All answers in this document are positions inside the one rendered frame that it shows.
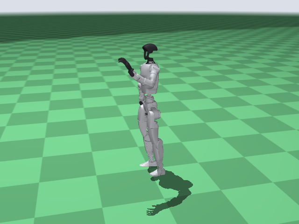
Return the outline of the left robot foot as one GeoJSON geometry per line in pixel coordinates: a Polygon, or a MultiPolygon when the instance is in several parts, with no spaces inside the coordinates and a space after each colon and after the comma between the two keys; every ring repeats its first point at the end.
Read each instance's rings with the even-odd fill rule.
{"type": "Polygon", "coordinates": [[[155,171],[150,173],[151,176],[160,176],[164,174],[165,174],[165,169],[163,169],[163,171],[161,171],[160,169],[156,169],[155,171]]]}

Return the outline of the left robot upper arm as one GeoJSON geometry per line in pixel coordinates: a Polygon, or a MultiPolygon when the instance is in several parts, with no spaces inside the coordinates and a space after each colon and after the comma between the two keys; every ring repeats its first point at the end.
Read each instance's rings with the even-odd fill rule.
{"type": "MultiPolygon", "coordinates": [[[[155,82],[156,82],[156,79],[157,79],[157,75],[158,75],[160,69],[159,69],[157,66],[152,65],[149,71],[150,71],[149,79],[150,79],[151,81],[153,81],[154,86],[155,86],[155,82]]],[[[145,88],[146,88],[146,89],[152,89],[154,86],[151,87],[151,86],[145,85],[145,88]]]]}

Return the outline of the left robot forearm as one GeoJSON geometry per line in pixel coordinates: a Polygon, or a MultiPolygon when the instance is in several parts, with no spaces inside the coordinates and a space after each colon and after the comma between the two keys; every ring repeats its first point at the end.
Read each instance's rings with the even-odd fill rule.
{"type": "Polygon", "coordinates": [[[137,74],[135,71],[133,71],[133,73],[134,73],[133,77],[131,77],[130,74],[129,74],[129,76],[131,78],[133,78],[134,80],[136,80],[137,82],[141,83],[141,85],[143,85],[143,86],[144,85],[148,85],[148,86],[151,86],[151,87],[154,86],[153,81],[148,80],[148,79],[142,77],[141,75],[137,74]]]}

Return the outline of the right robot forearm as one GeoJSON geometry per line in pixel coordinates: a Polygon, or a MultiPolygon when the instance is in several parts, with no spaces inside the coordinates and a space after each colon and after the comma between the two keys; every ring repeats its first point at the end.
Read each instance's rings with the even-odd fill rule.
{"type": "Polygon", "coordinates": [[[138,89],[139,89],[139,102],[140,101],[142,101],[142,102],[144,102],[145,100],[145,94],[144,93],[142,93],[142,90],[138,87],[138,89]]]}

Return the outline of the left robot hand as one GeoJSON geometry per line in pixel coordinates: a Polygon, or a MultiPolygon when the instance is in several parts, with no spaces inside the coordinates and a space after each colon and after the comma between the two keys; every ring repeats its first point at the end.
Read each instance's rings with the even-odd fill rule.
{"type": "Polygon", "coordinates": [[[122,58],[122,57],[119,58],[118,61],[122,62],[123,64],[125,64],[126,68],[128,69],[128,73],[130,74],[131,77],[133,77],[134,76],[134,73],[133,73],[134,69],[132,69],[132,67],[130,66],[129,62],[126,61],[126,59],[122,58]]]}

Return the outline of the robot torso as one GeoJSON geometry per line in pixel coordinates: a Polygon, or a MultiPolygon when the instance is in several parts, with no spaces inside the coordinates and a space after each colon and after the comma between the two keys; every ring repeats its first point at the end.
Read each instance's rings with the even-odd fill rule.
{"type": "MultiPolygon", "coordinates": [[[[156,63],[152,63],[152,62],[149,62],[148,64],[144,63],[141,66],[140,75],[149,80],[150,79],[150,68],[151,68],[152,65],[155,65],[155,66],[158,67],[158,65],[156,63]]],[[[147,113],[150,111],[151,107],[155,107],[157,109],[157,102],[154,100],[154,97],[151,94],[156,94],[157,93],[158,78],[159,78],[159,73],[157,75],[155,86],[152,89],[146,89],[145,86],[141,85],[142,93],[148,94],[148,95],[144,96],[145,101],[143,102],[144,110],[147,113]]]]}

